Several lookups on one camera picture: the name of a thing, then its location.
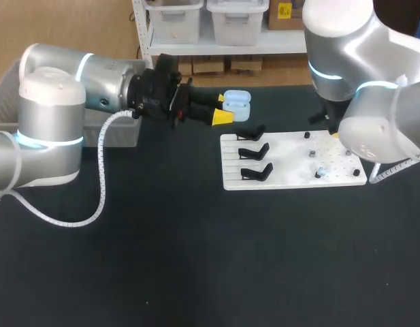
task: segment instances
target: gray plastic crate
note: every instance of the gray plastic crate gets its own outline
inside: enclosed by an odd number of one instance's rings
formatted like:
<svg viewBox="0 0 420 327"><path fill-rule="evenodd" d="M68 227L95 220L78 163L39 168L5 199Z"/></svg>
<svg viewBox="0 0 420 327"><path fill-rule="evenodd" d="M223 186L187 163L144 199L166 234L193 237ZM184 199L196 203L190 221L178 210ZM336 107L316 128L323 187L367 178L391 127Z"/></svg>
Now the gray plastic crate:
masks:
<svg viewBox="0 0 420 327"><path fill-rule="evenodd" d="M0 131L16 133L19 108L19 61L7 71L0 81ZM102 125L111 114L86 109L84 119L84 146L97 146ZM142 120L119 118L107 130L104 146L134 147Z"/></svg>

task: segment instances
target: black plastic clip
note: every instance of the black plastic clip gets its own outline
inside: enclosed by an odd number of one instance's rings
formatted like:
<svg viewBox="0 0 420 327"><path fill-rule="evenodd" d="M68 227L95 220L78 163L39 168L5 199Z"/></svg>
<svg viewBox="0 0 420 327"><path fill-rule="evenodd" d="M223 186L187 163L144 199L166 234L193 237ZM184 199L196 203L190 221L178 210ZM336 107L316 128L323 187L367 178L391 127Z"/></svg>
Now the black plastic clip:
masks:
<svg viewBox="0 0 420 327"><path fill-rule="evenodd" d="M246 129L240 129L237 131L237 140L240 140L240 138L248 140L248 141L259 141L260 138L265 133L265 125L260 125L255 131L246 130Z"/></svg>
<svg viewBox="0 0 420 327"><path fill-rule="evenodd" d="M240 159L252 159L261 161L264 159L267 152L270 150L270 145L268 143L264 144L259 152L248 150L248 149L238 149L238 155Z"/></svg>
<svg viewBox="0 0 420 327"><path fill-rule="evenodd" d="M242 179L248 179L251 181L264 182L269 177L270 173L273 172L273 165L269 163L263 170L263 172L256 172L248 168L241 169Z"/></svg>

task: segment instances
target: black table surface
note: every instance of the black table surface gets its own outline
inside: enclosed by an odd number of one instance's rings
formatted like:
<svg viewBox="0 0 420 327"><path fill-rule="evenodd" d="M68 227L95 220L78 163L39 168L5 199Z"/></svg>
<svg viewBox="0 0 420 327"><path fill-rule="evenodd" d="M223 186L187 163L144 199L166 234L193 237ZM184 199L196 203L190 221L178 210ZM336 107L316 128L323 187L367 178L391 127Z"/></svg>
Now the black table surface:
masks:
<svg viewBox="0 0 420 327"><path fill-rule="evenodd" d="M0 327L420 326L420 165L378 185L225 191L221 134L305 131L319 109L309 87L250 91L243 125L146 119L135 149L107 149L92 225L2 199ZM57 219L90 217L95 149L74 182L22 194Z"/></svg>

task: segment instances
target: white plastic bin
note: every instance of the white plastic bin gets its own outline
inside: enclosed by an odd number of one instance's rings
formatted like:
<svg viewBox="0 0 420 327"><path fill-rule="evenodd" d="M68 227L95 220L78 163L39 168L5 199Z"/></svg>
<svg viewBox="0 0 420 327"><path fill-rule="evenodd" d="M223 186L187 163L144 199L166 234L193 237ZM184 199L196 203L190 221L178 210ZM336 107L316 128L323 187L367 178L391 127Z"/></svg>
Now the white plastic bin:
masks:
<svg viewBox="0 0 420 327"><path fill-rule="evenodd" d="M269 0L208 0L216 43L221 46L254 46L261 33Z"/></svg>
<svg viewBox="0 0 420 327"><path fill-rule="evenodd" d="M145 2L155 37L160 43L193 43L199 39L199 10L204 0Z"/></svg>

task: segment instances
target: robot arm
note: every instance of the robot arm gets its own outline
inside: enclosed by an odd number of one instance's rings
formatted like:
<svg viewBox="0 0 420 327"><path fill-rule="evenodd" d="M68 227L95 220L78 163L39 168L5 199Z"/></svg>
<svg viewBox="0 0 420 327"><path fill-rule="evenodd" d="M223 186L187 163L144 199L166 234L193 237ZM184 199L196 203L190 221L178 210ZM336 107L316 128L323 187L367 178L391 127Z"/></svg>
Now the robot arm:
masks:
<svg viewBox="0 0 420 327"><path fill-rule="evenodd" d="M207 125L231 123L219 93L201 94L180 84L174 57L161 55L155 69L143 60L113 60L44 44L28 47L20 61L18 132L0 134L0 191L60 185L80 169L84 109Z"/></svg>
<svg viewBox="0 0 420 327"><path fill-rule="evenodd" d="M305 38L326 121L380 164L420 158L420 40L386 27L373 0L306 0Z"/></svg>

